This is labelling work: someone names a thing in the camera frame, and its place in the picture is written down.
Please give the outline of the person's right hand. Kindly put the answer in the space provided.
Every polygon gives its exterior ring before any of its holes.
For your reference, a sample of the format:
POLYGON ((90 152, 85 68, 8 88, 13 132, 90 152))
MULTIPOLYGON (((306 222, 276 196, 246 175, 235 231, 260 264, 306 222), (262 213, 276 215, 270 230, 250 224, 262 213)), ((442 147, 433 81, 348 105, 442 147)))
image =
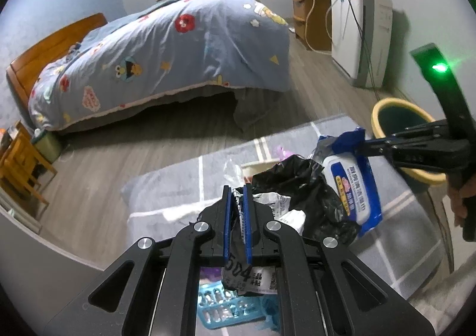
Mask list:
POLYGON ((464 200, 476 194, 476 177, 472 176, 460 189, 448 184, 447 194, 450 198, 451 210, 454 213, 454 225, 463 227, 467 218, 468 209, 464 200))

